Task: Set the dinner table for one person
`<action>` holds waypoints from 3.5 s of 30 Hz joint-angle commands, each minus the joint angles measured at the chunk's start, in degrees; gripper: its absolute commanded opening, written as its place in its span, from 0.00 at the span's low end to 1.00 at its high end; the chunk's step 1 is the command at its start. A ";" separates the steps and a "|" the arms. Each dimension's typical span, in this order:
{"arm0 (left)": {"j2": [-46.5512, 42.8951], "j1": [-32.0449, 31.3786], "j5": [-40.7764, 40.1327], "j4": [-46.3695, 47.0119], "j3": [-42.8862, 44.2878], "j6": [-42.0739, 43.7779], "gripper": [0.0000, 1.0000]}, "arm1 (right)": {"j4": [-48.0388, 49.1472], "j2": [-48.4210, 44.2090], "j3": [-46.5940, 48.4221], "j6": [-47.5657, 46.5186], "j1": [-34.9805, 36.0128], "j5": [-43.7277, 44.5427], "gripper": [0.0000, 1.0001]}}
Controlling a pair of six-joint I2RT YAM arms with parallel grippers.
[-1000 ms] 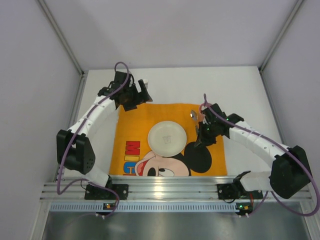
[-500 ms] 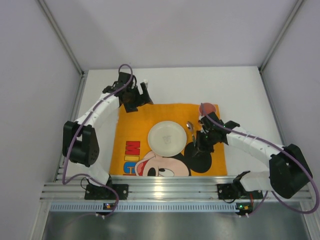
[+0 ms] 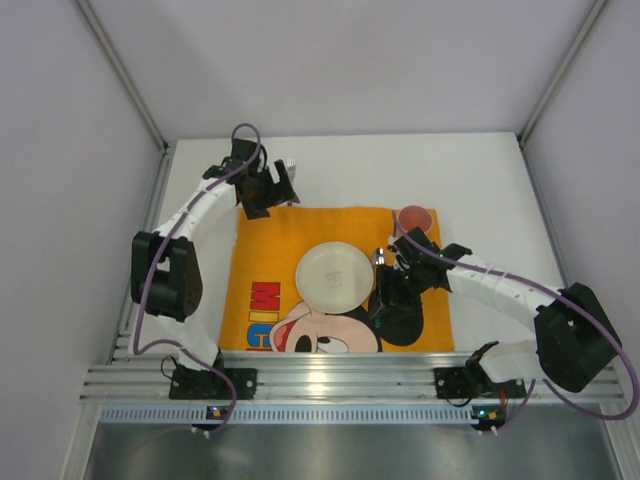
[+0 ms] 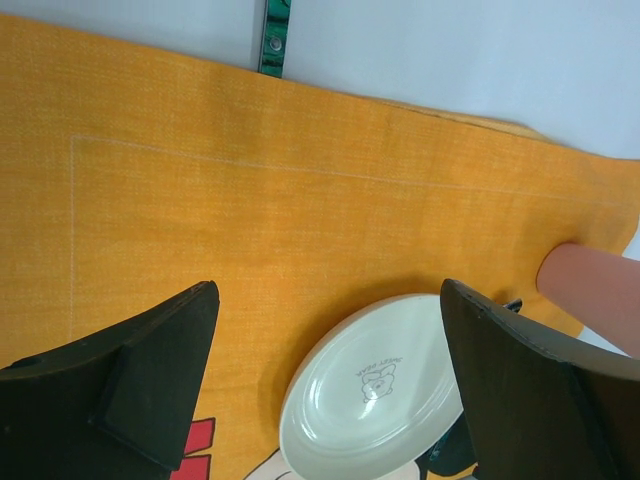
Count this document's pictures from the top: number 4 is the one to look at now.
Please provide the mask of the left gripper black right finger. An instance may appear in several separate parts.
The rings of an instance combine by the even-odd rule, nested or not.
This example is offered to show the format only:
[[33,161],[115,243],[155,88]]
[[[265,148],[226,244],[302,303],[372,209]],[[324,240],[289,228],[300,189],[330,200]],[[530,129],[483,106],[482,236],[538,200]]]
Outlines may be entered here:
[[480,478],[638,478],[638,360],[453,279],[440,303]]

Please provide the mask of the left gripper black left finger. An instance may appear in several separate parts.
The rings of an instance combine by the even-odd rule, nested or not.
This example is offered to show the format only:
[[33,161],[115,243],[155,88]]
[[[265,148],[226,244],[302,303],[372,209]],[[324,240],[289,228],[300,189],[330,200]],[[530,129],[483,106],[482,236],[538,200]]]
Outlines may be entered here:
[[1,371],[4,479],[167,479],[180,468],[219,312],[197,283]]

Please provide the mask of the pink plastic cup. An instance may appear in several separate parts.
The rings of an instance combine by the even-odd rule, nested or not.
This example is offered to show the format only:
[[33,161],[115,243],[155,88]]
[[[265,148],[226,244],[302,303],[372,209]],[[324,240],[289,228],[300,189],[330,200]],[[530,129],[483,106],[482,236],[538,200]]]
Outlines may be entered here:
[[565,243],[543,260],[538,291],[625,354],[639,356],[639,262]]

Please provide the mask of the cream round plate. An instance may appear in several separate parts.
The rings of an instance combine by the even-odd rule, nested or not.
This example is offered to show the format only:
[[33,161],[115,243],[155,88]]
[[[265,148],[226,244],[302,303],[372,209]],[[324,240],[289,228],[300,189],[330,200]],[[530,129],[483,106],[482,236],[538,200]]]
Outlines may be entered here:
[[283,401],[279,448],[303,479],[381,479],[462,412],[439,295],[400,295],[350,315],[305,357]]

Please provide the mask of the orange cartoon mouse placemat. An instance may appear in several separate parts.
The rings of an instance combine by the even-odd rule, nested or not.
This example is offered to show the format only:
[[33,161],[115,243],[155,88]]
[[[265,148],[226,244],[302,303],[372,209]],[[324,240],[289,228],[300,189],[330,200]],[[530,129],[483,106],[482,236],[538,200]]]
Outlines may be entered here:
[[576,334],[540,263],[619,253],[638,216],[635,161],[1,18],[1,361],[216,282],[214,479],[275,450],[291,376],[352,312],[455,278]]

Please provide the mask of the fork with green handle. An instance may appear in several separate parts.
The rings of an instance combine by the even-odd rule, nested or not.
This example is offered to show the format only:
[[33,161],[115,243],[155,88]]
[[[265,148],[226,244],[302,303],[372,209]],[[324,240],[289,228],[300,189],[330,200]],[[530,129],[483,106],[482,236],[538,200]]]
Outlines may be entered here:
[[283,76],[290,13],[290,0],[265,1],[258,62],[260,74]]

